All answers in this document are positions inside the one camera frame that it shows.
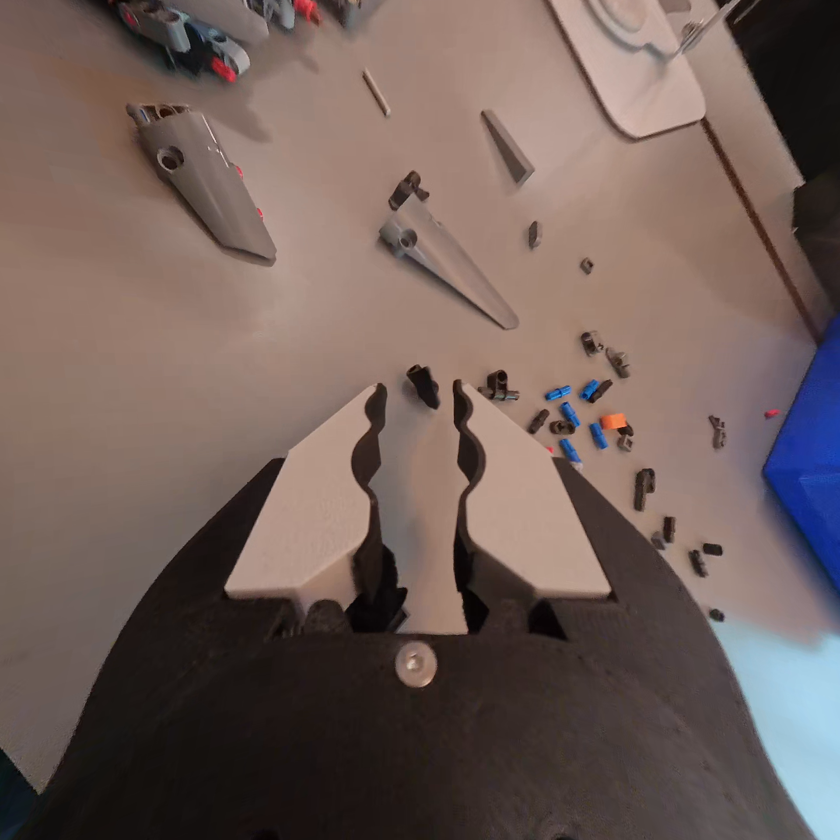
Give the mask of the blue plastic bin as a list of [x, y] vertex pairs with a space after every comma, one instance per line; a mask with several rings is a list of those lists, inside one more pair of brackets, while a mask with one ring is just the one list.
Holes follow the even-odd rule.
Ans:
[[763, 477], [838, 590], [839, 317], [826, 328]]

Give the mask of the grey lego wedge piece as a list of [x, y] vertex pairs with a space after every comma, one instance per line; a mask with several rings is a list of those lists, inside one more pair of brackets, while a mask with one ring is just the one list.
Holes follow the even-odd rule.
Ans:
[[535, 172], [533, 164], [494, 111], [482, 110], [480, 117], [515, 186], [521, 187]]

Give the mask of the narrow grey lego panel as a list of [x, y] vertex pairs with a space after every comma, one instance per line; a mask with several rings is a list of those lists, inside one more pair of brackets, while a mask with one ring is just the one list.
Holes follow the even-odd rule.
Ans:
[[417, 171], [409, 171], [388, 199], [391, 215], [380, 239], [396, 258], [410, 259], [457, 292], [504, 330], [519, 326], [519, 317], [484, 272], [426, 207], [428, 191]]

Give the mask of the large grey lego model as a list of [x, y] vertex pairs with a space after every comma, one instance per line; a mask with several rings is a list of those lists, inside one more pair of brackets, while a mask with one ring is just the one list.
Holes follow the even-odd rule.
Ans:
[[194, 77], [210, 72], [235, 83], [250, 69], [250, 57], [242, 45], [165, 2], [108, 1], [107, 6], [135, 39], [156, 48], [170, 70]]

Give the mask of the white metal book stand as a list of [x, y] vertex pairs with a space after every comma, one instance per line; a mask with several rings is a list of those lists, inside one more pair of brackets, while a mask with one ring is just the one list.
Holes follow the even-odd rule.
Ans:
[[549, 2], [606, 117], [632, 141], [705, 118], [705, 96], [686, 53], [741, 4], [726, 2], [676, 35], [660, 2]]

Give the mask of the wide grey lego panel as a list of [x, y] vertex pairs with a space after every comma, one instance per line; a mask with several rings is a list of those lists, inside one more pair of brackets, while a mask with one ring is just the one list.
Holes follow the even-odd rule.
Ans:
[[277, 247], [207, 117], [179, 103], [128, 103], [141, 149], [222, 247], [267, 263]]

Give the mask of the grey lego axle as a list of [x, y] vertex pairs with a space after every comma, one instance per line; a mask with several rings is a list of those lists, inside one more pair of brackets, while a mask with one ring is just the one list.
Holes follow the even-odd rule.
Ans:
[[371, 72], [367, 67], [362, 69], [362, 79], [364, 81], [365, 86], [368, 88], [369, 92], [371, 93], [378, 109], [381, 111], [383, 117], [385, 119], [389, 119], [392, 115], [392, 109], [387, 101], [383, 91], [381, 90], [380, 86], [377, 84], [375, 79], [373, 78]]

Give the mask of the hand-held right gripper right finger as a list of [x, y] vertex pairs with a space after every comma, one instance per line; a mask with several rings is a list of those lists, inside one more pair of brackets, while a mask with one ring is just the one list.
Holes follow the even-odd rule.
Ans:
[[467, 622], [513, 601], [606, 599], [612, 587], [558, 463], [534, 436], [461, 380], [453, 383], [458, 468], [454, 575]]

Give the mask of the black lego connector piece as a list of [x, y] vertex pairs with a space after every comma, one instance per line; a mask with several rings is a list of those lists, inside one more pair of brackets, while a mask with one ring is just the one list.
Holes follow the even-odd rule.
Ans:
[[418, 398], [429, 408], [440, 407], [439, 386], [427, 365], [414, 364], [406, 371], [408, 381], [413, 385]]

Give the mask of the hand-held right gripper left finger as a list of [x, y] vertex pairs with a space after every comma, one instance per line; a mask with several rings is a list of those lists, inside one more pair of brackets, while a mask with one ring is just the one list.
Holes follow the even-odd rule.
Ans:
[[371, 480], [387, 390], [365, 388], [288, 452], [224, 586], [236, 600], [288, 599], [304, 617], [333, 601], [351, 625], [397, 625], [403, 589]]

